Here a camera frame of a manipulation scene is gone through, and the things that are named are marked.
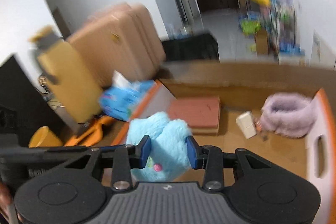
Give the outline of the person's left hand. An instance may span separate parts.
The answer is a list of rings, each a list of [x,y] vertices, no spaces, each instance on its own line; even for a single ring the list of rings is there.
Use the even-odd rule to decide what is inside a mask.
[[[13,198],[7,186],[1,182],[1,219],[5,219],[8,223],[22,223],[21,217],[15,209]]]

